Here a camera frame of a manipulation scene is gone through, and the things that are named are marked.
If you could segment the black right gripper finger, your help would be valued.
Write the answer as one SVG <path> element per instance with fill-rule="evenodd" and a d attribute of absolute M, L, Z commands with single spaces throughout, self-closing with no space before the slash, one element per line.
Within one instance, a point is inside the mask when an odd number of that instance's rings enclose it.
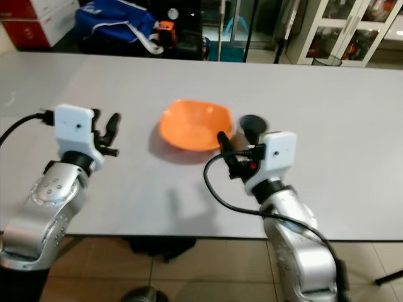
<path fill-rule="evenodd" d="M 227 132 L 219 130 L 217 140 L 220 146 L 220 153 L 226 164 L 236 164 L 236 150 L 227 136 Z"/>

